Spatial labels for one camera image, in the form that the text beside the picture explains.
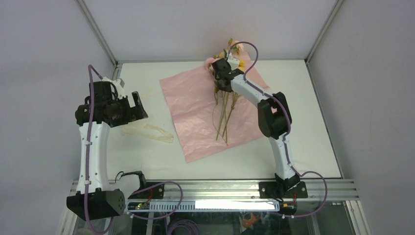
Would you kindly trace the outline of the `peach fake rose stem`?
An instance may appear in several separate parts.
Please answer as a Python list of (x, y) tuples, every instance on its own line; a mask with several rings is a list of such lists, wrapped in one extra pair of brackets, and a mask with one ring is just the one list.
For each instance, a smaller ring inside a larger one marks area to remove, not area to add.
[(233, 57), (238, 57), (243, 52), (243, 44), (240, 44), (239, 41), (234, 40), (233, 38), (228, 40), (228, 47), (224, 49), (224, 53), (226, 54), (225, 57), (227, 57), (227, 54), (232, 54)]

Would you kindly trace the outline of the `cream ribbon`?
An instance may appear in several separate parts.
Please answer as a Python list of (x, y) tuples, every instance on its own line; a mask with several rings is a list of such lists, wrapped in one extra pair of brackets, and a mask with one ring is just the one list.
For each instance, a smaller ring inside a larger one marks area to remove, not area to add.
[(166, 131), (165, 129), (153, 125), (154, 120), (153, 116), (149, 116), (145, 119), (137, 120), (130, 122), (121, 128), (122, 135), (124, 136), (134, 136), (140, 135), (147, 139), (160, 141), (164, 143), (171, 144), (174, 141), (174, 136), (172, 133)]

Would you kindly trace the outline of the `pink wrapping paper sheet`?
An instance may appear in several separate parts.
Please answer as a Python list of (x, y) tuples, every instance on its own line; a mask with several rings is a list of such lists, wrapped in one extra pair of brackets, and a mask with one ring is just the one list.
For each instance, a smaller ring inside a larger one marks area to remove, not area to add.
[(228, 124), (228, 145), (221, 138), (215, 139), (214, 83), (205, 62), (201, 67), (160, 80), (160, 85), (187, 163), (263, 136), (256, 106), (240, 96)]

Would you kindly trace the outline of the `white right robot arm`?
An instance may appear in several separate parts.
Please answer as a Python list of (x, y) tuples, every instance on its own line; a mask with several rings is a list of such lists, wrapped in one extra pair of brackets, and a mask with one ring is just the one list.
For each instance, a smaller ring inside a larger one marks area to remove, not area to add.
[(246, 77), (238, 69), (221, 58), (211, 64), (216, 87), (225, 92), (236, 92), (257, 108), (258, 127), (268, 138), (276, 163), (276, 191), (281, 198), (295, 193), (300, 177), (291, 163), (289, 134), (292, 118), (286, 97), (279, 92), (272, 94)]

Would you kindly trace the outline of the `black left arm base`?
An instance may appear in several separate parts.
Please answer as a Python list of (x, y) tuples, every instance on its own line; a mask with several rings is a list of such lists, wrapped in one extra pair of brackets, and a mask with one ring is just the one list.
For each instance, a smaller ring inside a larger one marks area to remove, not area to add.
[(116, 188), (120, 189), (127, 199), (152, 200), (164, 198), (164, 185), (149, 182), (142, 171), (121, 171), (116, 177)]

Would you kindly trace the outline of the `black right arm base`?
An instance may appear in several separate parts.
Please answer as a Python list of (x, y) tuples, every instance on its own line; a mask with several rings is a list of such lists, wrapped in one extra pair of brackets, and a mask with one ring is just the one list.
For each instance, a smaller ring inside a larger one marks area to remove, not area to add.
[(263, 181), (258, 183), (259, 197), (261, 199), (303, 199), (308, 197), (308, 191), (304, 181), (300, 181), (295, 187), (285, 190), (276, 181)]

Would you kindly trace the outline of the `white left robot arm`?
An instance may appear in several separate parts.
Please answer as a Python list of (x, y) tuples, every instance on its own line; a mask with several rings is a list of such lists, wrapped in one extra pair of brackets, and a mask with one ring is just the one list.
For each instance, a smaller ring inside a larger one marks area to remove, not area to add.
[(148, 117), (138, 92), (129, 103), (122, 79), (103, 78), (75, 111), (81, 138), (81, 168), (74, 196), (67, 208), (83, 220), (116, 217), (126, 208), (125, 188), (113, 189), (107, 171), (107, 141), (110, 129)]

